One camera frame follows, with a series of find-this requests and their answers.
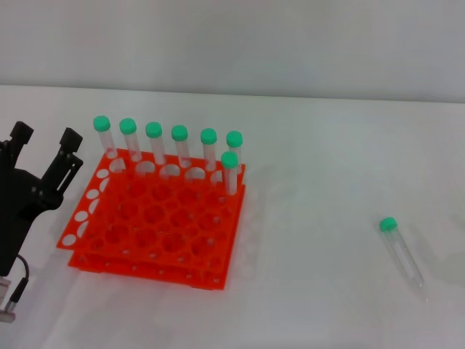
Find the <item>green capped test tube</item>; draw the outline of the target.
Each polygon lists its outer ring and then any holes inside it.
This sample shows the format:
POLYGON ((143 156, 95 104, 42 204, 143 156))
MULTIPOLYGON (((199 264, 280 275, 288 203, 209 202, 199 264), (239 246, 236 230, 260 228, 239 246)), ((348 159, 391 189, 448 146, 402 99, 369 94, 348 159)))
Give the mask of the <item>green capped test tube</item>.
POLYGON ((212 128, 205 128, 201 131, 201 142, 203 145, 203 157, 206 163, 205 169, 213 172, 217 167, 216 143, 217 133, 212 128))
POLYGON ((137 137, 137 125, 134 119, 124 118, 119 123, 119 128, 124 136, 126 147, 131 160, 137 163, 142 160, 140 144, 137 137))
POLYGON ((238 157, 238 166, 236 169, 237 173, 240 174, 242 172, 241 147, 243 145, 243 135, 237 130, 230 131, 227 133, 226 142, 229 150, 238 157))
POLYGON ((118 156, 118 153, 110 129, 109 118, 107 116, 96 116, 93 120, 93 126, 99 135, 105 155, 109 159, 115 159, 118 156))
POLYGON ((166 163, 166 154, 163 145, 163 130, 158 122, 149 122, 145 127, 145 133, 150 139, 154 160, 158 165, 166 163))
POLYGON ((188 130, 184 125, 175 125, 171 129, 171 137, 176 143, 179 165, 182 168, 190 167, 190 152, 187 143, 188 130))
POLYGON ((226 151, 221 156, 225 190, 228 196, 238 191, 238 157, 232 151, 226 151))
POLYGON ((379 223, 379 230, 388 253, 408 287, 422 302, 428 303, 424 277, 403 238, 396 219, 384 218, 379 223))

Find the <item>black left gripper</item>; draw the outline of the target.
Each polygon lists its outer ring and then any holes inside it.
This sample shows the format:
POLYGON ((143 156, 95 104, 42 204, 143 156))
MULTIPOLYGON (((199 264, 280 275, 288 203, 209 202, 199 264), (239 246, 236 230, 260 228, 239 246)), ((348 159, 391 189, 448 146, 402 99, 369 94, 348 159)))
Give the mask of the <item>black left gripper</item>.
POLYGON ((9 275, 33 221, 61 205, 62 193, 83 165, 75 155, 83 137, 67 127, 42 178, 16 169, 18 156, 32 134, 31 127, 17 121, 11 139, 0 142, 0 276, 9 275))

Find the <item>orange test tube rack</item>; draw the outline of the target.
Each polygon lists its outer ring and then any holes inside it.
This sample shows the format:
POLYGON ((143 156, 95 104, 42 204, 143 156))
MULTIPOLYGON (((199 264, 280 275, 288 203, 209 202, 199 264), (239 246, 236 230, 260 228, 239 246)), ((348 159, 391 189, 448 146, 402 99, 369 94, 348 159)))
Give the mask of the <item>orange test tube rack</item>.
POLYGON ((246 186, 239 175, 229 196, 222 169, 204 165, 182 169, 168 155, 159 167, 150 152, 133 165, 125 149, 103 156, 57 247, 82 271, 223 289, 246 186))

